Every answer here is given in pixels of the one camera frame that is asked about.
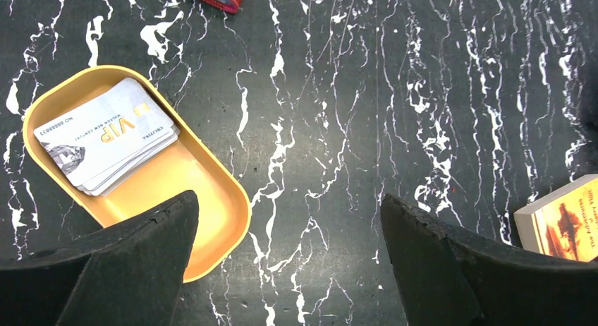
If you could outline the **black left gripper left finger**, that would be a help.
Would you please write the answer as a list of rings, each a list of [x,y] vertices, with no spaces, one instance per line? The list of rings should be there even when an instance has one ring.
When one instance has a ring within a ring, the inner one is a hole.
[[[200,208],[183,191],[22,260],[1,261],[2,325],[170,325]]]

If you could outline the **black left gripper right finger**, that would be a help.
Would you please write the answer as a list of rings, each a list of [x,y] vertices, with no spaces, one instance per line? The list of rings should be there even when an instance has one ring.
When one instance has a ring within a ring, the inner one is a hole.
[[[597,264],[533,253],[385,195],[382,231],[410,325],[596,325]]]

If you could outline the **yellow oval tray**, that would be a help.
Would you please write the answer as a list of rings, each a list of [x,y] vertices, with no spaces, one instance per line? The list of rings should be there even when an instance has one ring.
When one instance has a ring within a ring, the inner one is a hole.
[[[34,136],[34,129],[134,78],[179,127],[178,140],[153,157],[106,197],[84,194],[70,184]],[[45,92],[27,109],[23,141],[29,156],[102,227],[149,210],[186,190],[195,192],[198,228],[183,282],[210,273],[243,240],[252,209],[248,195],[176,113],[164,96],[138,72],[117,65],[86,68]]]

